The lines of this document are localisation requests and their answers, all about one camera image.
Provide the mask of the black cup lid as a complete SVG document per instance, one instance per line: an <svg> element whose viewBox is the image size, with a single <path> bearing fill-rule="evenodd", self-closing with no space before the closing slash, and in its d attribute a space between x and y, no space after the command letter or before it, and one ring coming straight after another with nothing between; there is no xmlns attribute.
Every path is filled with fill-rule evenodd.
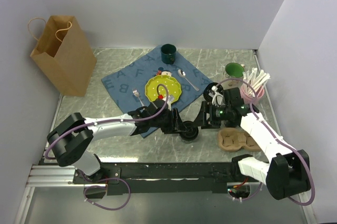
<svg viewBox="0 0 337 224"><path fill-rule="evenodd" d="M198 127L194 127L192 121L184 121L184 126L187 131L180 133L182 139L196 139L199 134Z"/></svg>

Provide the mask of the dark translucent takeout cup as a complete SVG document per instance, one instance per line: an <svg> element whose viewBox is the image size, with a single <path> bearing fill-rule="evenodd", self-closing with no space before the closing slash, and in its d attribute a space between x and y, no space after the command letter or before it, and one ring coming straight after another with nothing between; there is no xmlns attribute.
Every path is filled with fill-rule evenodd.
<svg viewBox="0 0 337 224"><path fill-rule="evenodd" d="M197 139L182 139L182 142L185 144L191 144L193 142L196 142Z"/></svg>

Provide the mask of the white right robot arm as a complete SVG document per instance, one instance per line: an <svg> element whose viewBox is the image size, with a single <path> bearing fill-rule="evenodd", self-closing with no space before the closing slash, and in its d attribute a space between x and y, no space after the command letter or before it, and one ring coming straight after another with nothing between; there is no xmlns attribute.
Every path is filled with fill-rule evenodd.
<svg viewBox="0 0 337 224"><path fill-rule="evenodd" d="M224 90L218 83L204 90L205 100L192 122L192 135L198 129L219 129L218 146L227 152L245 149L261 151L266 161L245 154L234 157L231 177L242 181L251 177L266 185L276 200L310 191L315 197L309 155L296 150L273 130L254 104L246 104L238 88Z"/></svg>

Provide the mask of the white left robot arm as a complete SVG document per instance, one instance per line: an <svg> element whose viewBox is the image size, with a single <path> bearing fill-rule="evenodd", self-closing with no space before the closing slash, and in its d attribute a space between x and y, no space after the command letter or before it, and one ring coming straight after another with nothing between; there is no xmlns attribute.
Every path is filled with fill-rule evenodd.
<svg viewBox="0 0 337 224"><path fill-rule="evenodd" d="M60 167L72 165L91 182L98 183L104 178L104 169L97 155L87 151L90 143L114 136L140 135L150 128L159 128L164 134L187 131L178 110L165 104L143 106L121 116L101 119L73 113L47 136L45 158L51 160L48 154L52 151Z"/></svg>

